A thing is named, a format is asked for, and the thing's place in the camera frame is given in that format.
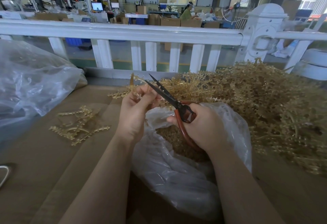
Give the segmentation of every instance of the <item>green shirt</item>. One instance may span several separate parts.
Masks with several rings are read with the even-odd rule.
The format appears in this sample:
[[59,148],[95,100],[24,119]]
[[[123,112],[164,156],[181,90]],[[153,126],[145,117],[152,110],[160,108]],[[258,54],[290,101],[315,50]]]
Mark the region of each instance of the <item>green shirt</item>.
[[189,9],[186,9],[180,17],[181,20],[190,20],[191,18],[192,15]]

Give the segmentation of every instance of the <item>hand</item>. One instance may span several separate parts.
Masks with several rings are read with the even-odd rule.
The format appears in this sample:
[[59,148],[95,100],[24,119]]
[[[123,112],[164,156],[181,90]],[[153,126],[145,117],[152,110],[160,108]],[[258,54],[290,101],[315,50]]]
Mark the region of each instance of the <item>hand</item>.
[[161,96],[148,85],[141,85],[125,96],[115,136],[128,143],[139,142],[144,133],[145,113],[157,107],[160,99]]
[[[221,118],[210,108],[199,104],[190,104],[197,117],[191,123],[183,123],[188,135],[195,143],[210,156],[211,152],[219,149],[222,142],[226,142],[226,131]],[[175,116],[167,121],[178,126]]]

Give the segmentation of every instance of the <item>forearm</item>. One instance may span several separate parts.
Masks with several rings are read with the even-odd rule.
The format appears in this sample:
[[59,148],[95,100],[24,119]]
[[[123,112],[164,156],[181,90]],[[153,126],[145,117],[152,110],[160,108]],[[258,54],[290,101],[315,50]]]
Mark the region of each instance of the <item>forearm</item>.
[[209,154],[227,224],[284,223],[234,150],[222,143]]
[[114,136],[60,224],[125,223],[133,148]]

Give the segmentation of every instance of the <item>person's right hand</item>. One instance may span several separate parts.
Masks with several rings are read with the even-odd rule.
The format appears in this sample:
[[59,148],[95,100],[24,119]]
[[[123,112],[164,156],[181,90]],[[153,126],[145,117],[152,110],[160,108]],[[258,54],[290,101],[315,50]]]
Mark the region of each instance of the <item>person's right hand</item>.
[[[208,154],[226,142],[226,131],[221,118],[216,112],[199,104],[190,104],[197,117],[192,123],[183,123],[188,135],[195,143]],[[178,126],[175,116],[170,116],[167,121]]]

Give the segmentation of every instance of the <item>green floor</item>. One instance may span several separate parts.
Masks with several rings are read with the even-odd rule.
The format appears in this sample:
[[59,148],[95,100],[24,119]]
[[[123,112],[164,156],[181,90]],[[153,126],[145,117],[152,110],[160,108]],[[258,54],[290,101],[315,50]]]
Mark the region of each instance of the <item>green floor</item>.
[[[70,61],[77,67],[96,67],[95,60],[89,59],[70,59]],[[132,62],[129,61],[113,61],[114,69],[121,70],[133,70]],[[201,66],[201,71],[205,71],[207,68],[206,65]],[[190,70],[190,65],[180,64],[178,67],[179,73],[186,73]],[[142,63],[142,71],[146,71],[145,63]],[[168,63],[157,63],[157,71],[158,72],[169,72],[169,64]]]

